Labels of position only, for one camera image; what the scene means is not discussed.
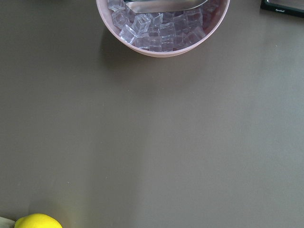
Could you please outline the black glass tray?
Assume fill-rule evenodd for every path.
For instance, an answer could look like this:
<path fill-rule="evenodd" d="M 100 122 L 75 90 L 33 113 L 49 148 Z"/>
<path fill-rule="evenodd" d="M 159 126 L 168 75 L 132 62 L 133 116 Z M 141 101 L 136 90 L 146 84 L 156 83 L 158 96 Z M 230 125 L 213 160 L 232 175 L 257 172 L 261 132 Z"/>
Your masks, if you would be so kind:
<path fill-rule="evenodd" d="M 261 0 L 261 9 L 304 17 L 304 0 Z"/>

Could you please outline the pink bowl with ice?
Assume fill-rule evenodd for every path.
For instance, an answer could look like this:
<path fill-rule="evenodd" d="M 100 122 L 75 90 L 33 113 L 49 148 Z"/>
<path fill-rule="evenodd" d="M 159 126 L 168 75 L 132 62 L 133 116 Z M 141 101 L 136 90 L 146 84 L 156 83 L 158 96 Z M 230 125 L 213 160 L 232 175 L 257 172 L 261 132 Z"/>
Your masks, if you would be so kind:
<path fill-rule="evenodd" d="M 229 8 L 230 1 L 229 0 L 221 0 L 219 7 L 214 11 L 212 14 L 212 19 L 210 21 L 210 25 L 208 28 L 206 28 L 206 35 L 202 39 L 200 39 L 198 42 L 194 43 L 193 45 L 190 45 L 189 47 L 180 49 L 180 50 L 175 50 L 171 52 L 153 52 L 153 51 L 148 51 L 144 49 L 140 49 L 138 47 L 135 47 L 132 44 L 127 43 L 123 39 L 120 38 L 119 36 L 119 29 L 112 23 L 111 19 L 111 11 L 107 8 L 107 1 L 106 0 L 96 0 L 96 5 L 97 9 L 99 11 L 100 17 L 106 26 L 107 30 L 112 34 L 113 37 L 117 41 L 119 41 L 121 44 L 125 45 L 129 49 L 138 52 L 140 54 L 143 54 L 145 56 L 150 56 L 150 57 L 159 57 L 159 58 L 165 58 L 165 57 L 174 57 L 178 56 L 181 54 L 184 54 L 186 52 L 189 52 L 205 42 L 220 26 L 222 23 L 227 10 Z"/>

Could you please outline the metal ice scoop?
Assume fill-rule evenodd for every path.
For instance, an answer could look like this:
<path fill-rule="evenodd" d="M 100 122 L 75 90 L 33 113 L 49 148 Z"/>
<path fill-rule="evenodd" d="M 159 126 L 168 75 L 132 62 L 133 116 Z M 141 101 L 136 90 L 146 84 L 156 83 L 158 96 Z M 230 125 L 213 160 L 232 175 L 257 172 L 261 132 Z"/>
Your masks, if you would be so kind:
<path fill-rule="evenodd" d="M 190 10 L 207 0 L 125 0 L 125 4 L 135 13 L 155 13 Z"/>

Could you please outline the yellow lemon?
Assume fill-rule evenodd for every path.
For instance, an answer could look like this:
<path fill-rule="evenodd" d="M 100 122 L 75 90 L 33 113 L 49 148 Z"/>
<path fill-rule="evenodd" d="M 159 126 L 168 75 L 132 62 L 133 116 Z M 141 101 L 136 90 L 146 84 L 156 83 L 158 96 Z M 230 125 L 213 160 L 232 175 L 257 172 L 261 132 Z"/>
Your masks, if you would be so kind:
<path fill-rule="evenodd" d="M 62 225 L 46 214 L 35 213 L 19 218 L 15 228 L 62 228 Z"/>

